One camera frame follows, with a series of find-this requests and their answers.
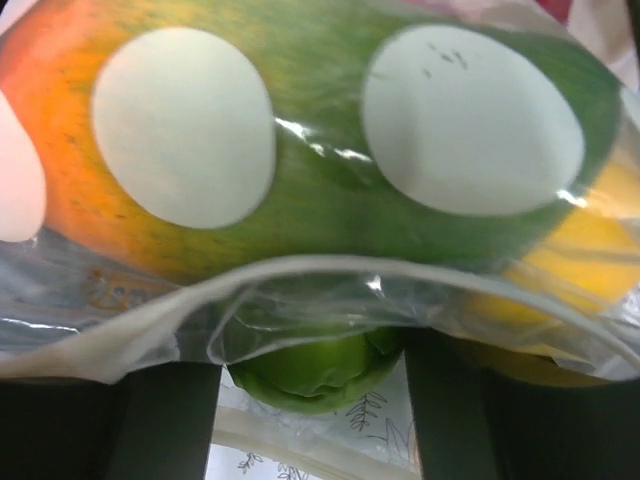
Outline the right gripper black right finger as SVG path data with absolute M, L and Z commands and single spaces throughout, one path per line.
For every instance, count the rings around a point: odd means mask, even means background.
M 639 382 L 408 329 L 423 479 L 636 479 Z

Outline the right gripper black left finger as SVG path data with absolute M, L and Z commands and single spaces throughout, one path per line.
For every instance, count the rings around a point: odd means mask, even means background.
M 1 383 L 4 479 L 202 479 L 221 369 L 171 363 L 115 384 Z

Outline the clear zip top bag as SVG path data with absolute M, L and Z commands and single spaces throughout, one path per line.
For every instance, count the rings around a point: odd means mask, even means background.
M 446 17 L 555 35 L 585 48 L 534 3 L 403 2 Z M 626 157 L 639 165 L 639 96 L 618 81 L 621 117 L 613 160 Z M 285 255 L 185 284 L 133 268 L 46 225 L 44 169 L 2 90 L 1 112 L 3 380 L 108 384 L 177 362 L 218 366 L 223 375 L 230 365 L 270 352 L 379 328 L 402 335 L 395 368 L 406 370 L 408 329 L 466 341 L 459 317 L 468 293 L 497 295 L 587 325 L 571 309 L 503 281 L 502 272 L 516 258 L 501 270 L 474 270 L 350 254 Z

